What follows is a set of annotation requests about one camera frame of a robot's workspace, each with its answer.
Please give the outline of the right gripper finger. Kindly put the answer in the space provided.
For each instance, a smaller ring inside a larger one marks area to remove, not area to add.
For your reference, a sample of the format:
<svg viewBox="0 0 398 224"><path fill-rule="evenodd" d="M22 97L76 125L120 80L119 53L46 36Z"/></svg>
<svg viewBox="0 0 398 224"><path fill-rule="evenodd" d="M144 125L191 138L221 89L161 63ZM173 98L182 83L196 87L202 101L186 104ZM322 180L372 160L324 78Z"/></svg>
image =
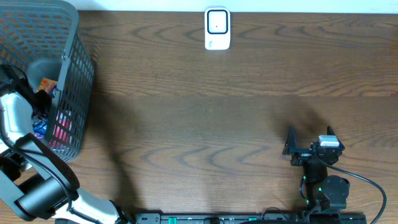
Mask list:
<svg viewBox="0 0 398 224"><path fill-rule="evenodd" d="M336 134L335 134L335 132L334 132L334 130L333 130L333 128L331 127L331 126L327 126L327 129L326 129L326 131L327 131L327 135L334 135L334 136L336 136ZM340 142L340 146L338 147L338 148L340 148L340 149L344 149L345 148L345 146L343 145L343 143L339 140L339 142Z"/></svg>
<svg viewBox="0 0 398 224"><path fill-rule="evenodd" d="M294 128L291 126L288 131L287 140L284 146L284 152L295 152L297 149Z"/></svg>

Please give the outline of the small orange snack box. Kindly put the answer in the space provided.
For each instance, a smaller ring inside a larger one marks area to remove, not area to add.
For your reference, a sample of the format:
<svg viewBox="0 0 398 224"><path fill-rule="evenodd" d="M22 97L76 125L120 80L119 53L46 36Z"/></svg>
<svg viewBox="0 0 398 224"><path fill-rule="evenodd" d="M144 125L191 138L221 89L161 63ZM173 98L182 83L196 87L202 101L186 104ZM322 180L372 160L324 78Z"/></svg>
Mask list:
<svg viewBox="0 0 398 224"><path fill-rule="evenodd" d="M39 84L39 87L37 89L37 91L45 91L46 93L53 94L54 89L56 89L57 87L57 81L55 80L51 80L48 78L43 78L41 79L41 82Z"/></svg>

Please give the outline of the blue Oreo cookie pack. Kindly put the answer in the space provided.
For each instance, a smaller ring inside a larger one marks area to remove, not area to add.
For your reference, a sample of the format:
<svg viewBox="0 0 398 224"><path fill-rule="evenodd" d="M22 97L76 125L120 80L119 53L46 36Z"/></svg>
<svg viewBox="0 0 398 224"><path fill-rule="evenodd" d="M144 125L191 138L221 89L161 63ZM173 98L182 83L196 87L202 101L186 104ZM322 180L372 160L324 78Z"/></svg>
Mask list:
<svg viewBox="0 0 398 224"><path fill-rule="evenodd" d="M43 140L47 132L48 119L42 116L35 116L33 117L32 122L35 137L39 140Z"/></svg>

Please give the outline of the red purple snack bag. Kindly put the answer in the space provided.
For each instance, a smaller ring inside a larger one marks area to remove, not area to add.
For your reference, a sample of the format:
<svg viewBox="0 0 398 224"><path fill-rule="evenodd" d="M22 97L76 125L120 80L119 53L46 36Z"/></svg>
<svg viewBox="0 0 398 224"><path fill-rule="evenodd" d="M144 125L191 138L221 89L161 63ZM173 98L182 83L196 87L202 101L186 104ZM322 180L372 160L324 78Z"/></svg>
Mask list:
<svg viewBox="0 0 398 224"><path fill-rule="evenodd" d="M65 113L58 112L56 123L53 129L52 139L49 142L49 148L53 151L61 151L70 143L70 131L72 129L72 121L68 117L69 111Z"/></svg>

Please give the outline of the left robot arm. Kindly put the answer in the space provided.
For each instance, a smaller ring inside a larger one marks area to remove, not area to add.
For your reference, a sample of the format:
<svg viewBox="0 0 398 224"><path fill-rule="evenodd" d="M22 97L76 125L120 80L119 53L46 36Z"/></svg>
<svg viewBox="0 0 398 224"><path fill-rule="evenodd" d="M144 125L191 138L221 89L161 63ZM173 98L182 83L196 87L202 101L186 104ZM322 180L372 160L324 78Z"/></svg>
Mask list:
<svg viewBox="0 0 398 224"><path fill-rule="evenodd" d="M26 221L134 223L114 202L81 189L71 168L35 137L33 119L47 116L51 102L21 69L1 65L1 199Z"/></svg>

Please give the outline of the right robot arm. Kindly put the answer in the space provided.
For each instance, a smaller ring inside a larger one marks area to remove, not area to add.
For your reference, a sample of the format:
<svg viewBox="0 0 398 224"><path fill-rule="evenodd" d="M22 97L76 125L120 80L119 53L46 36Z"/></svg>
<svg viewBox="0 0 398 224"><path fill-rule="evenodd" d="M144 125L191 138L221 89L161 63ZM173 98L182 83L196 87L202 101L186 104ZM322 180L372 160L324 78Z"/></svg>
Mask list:
<svg viewBox="0 0 398 224"><path fill-rule="evenodd" d="M341 223L350 183L340 176L328 175L328 166L338 162L344 150L331 126L327 127L326 135L320 135L307 148L297 146L294 129L289 128L282 153L291 157L292 166L303 167L300 194L307 207L297 214L301 222Z"/></svg>

